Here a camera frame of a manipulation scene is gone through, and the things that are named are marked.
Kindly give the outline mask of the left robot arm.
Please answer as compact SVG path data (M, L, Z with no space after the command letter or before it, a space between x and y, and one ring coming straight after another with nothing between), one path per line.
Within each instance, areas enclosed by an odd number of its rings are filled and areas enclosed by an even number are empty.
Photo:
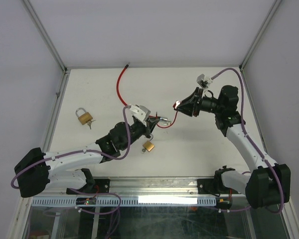
M140 122L134 118L133 121L132 125L119 122L104 137L75 150L43 152L39 147L31 149L15 166L11 186L18 189L23 198L57 188L65 189L68 194L76 190L86 194L92 192L95 181L86 165L126 158L135 141L142 136L152 137L159 119L149 117Z

